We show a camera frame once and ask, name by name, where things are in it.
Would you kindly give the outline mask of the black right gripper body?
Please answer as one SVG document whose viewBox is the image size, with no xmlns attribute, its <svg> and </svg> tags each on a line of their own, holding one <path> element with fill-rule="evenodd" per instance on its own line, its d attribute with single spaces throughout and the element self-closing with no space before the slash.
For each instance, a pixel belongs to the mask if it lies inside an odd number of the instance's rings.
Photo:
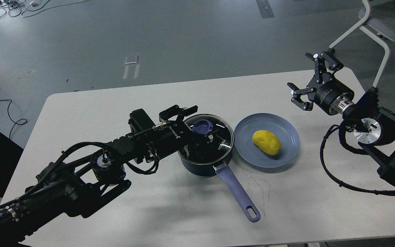
<svg viewBox="0 0 395 247">
<path fill-rule="evenodd" d="M 353 100 L 354 91 L 337 79 L 331 79 L 316 86 L 313 102 L 316 103 L 326 114 L 333 116 L 338 114 L 337 106 L 343 99 Z"/>
</svg>

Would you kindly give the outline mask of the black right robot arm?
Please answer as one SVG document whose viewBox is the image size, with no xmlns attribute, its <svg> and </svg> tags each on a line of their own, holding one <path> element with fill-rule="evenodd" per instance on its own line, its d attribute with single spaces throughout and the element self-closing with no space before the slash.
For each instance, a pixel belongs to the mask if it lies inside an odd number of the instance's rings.
<svg viewBox="0 0 395 247">
<path fill-rule="evenodd" d="M 395 197 L 395 189 L 368 190 L 339 180 L 331 174 L 324 161 L 326 141 L 334 131 L 338 131 L 341 146 L 351 153 L 370 156 L 379 166 L 379 177 L 395 188 L 395 113 L 379 106 L 377 86 L 372 86 L 357 103 L 353 102 L 354 91 L 335 77 L 335 72 L 343 69 L 344 65 L 332 50 L 305 55 L 314 62 L 314 75 L 305 89 L 287 83 L 292 90 L 291 102 L 304 111 L 311 111 L 317 105 L 329 116 L 342 116 L 342 122 L 328 129 L 320 145 L 320 162 L 324 171 L 340 187 Z"/>
</svg>

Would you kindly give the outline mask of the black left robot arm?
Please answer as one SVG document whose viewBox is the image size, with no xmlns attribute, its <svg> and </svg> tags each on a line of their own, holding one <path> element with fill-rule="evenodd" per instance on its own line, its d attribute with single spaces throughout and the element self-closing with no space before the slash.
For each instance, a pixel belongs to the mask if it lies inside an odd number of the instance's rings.
<svg viewBox="0 0 395 247">
<path fill-rule="evenodd" d="M 198 106 L 173 105 L 159 113 L 155 124 L 143 109 L 130 113 L 131 132 L 111 142 L 80 142 L 36 176 L 37 183 L 14 200 L 0 205 L 0 247 L 20 247 L 26 236 L 61 214 L 88 218 L 127 191 L 125 167 L 152 175 L 161 159 L 192 143 L 208 143 L 184 118 Z"/>
</svg>

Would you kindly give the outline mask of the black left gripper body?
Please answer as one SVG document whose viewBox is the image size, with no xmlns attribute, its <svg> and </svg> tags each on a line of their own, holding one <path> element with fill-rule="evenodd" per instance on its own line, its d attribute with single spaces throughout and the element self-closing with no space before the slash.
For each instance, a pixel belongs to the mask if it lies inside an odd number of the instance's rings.
<svg viewBox="0 0 395 247">
<path fill-rule="evenodd" d="M 149 140 L 158 159 L 183 149 L 191 141 L 191 128 L 185 122 L 174 125 L 159 123 L 149 133 Z"/>
</svg>

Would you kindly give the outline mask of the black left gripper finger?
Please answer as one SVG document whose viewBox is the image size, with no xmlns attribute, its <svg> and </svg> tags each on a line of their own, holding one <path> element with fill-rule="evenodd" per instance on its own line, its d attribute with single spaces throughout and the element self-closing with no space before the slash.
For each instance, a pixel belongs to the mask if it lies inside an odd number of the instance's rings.
<svg viewBox="0 0 395 247">
<path fill-rule="evenodd" d="M 188 143 L 188 155 L 201 155 L 202 153 L 219 153 L 216 147 L 215 136 L 220 132 L 220 129 L 214 129 L 209 133 L 203 134 L 197 131 L 191 131 L 191 141 Z"/>
<path fill-rule="evenodd" d="M 198 109 L 199 107 L 197 105 L 194 105 L 190 108 L 181 108 L 179 105 L 173 105 L 159 113 L 159 122 L 163 124 L 174 125 L 177 122 L 183 122 L 185 117 L 197 113 Z"/>
</svg>

